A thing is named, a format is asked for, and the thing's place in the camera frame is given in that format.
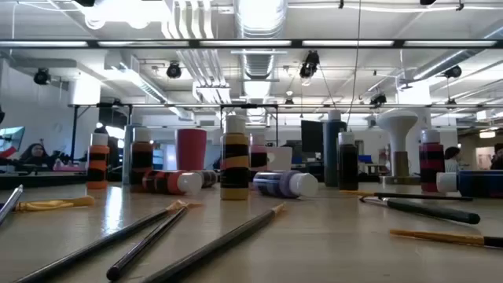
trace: light fixture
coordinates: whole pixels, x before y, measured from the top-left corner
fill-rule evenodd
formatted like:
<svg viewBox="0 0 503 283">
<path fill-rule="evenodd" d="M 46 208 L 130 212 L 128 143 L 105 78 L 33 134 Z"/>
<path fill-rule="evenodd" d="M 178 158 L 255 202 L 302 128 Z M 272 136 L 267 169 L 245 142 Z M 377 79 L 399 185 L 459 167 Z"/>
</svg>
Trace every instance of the light fixture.
<svg viewBox="0 0 503 283">
<path fill-rule="evenodd" d="M 496 44 L 495 40 L 407 40 L 404 46 L 408 47 L 489 47 Z"/>
<path fill-rule="evenodd" d="M 0 47 L 6 48 L 19 48 L 19 47 L 27 47 L 27 48 L 57 48 L 57 47 L 88 47 L 87 42 L 85 41 L 19 41 L 19 40 L 1 40 Z"/>
<path fill-rule="evenodd" d="M 303 46 L 392 46 L 393 40 L 304 40 Z"/>
<path fill-rule="evenodd" d="M 202 40 L 200 41 L 201 46 L 290 46 L 292 41 L 290 40 Z"/>
<path fill-rule="evenodd" d="M 136 40 L 136 41 L 98 41 L 101 47 L 185 47 L 189 46 L 186 40 Z"/>
<path fill-rule="evenodd" d="M 494 138 L 496 137 L 496 132 L 493 130 L 481 131 L 479 133 L 479 138 Z"/>
</svg>

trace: pole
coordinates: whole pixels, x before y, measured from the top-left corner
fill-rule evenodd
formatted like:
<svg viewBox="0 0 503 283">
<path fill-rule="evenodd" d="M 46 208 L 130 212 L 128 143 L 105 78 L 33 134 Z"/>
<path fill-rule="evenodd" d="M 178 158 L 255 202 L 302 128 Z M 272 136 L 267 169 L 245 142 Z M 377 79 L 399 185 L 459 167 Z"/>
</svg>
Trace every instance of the pole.
<svg viewBox="0 0 503 283">
<path fill-rule="evenodd" d="M 77 119 L 79 118 L 79 106 L 73 106 L 73 130 L 72 130 L 72 150 L 70 152 L 70 160 L 73 162 L 75 155 L 75 136 L 77 135 Z"/>
</svg>

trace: computer monitor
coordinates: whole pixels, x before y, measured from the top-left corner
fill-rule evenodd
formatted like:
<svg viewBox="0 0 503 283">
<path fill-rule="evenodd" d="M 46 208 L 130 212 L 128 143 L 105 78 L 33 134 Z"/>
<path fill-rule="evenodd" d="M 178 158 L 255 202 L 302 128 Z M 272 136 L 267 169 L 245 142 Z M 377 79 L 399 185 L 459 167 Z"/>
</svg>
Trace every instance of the computer monitor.
<svg viewBox="0 0 503 283">
<path fill-rule="evenodd" d="M 23 140 L 24 127 L 12 127 L 0 129 L 0 153 L 11 147 L 19 151 Z"/>
<path fill-rule="evenodd" d="M 323 153 L 323 122 L 300 121 L 302 151 L 305 153 Z"/>
</svg>

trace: black brush handle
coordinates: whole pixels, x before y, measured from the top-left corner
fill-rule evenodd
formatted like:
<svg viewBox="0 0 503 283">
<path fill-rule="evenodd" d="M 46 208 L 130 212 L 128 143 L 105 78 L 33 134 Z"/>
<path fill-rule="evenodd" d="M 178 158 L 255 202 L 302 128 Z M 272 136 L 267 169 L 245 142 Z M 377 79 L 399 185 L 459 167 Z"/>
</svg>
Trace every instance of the black brush handle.
<svg viewBox="0 0 503 283">
<path fill-rule="evenodd" d="M 480 222 L 480 216 L 476 213 L 459 211 L 452 208 L 442 208 L 436 205 L 418 204 L 408 200 L 391 199 L 387 201 L 387 206 L 400 211 L 449 219 L 467 224 L 477 224 Z"/>
</svg>

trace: wooden table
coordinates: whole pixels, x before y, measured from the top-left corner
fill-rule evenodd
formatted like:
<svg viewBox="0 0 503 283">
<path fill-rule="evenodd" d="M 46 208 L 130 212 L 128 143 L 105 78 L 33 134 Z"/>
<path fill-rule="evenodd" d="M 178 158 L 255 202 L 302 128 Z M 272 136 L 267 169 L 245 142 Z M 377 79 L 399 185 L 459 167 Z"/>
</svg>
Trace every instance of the wooden table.
<svg viewBox="0 0 503 283">
<path fill-rule="evenodd" d="M 361 189 L 415 192 L 418 187 L 361 184 Z M 12 281 L 106 234 L 119 230 L 178 197 L 129 193 L 111 186 L 89 191 L 92 208 L 18 213 L 0 227 L 0 282 Z M 26 189 L 23 200 L 81 197 L 84 186 Z M 8 192 L 0 192 L 0 202 Z M 219 199 L 218 189 L 196 197 L 195 208 L 147 252 L 125 282 L 189 254 L 283 200 L 255 193 L 248 202 Z M 391 237 L 389 229 L 449 231 L 503 237 L 503 200 L 443 201 L 480 214 L 477 226 L 411 215 L 321 188 L 319 197 L 288 200 L 271 225 L 189 277 L 188 282 L 501 282 L 503 251 Z M 55 282 L 108 282 L 106 270 L 151 229 L 111 246 Z"/>
</svg>

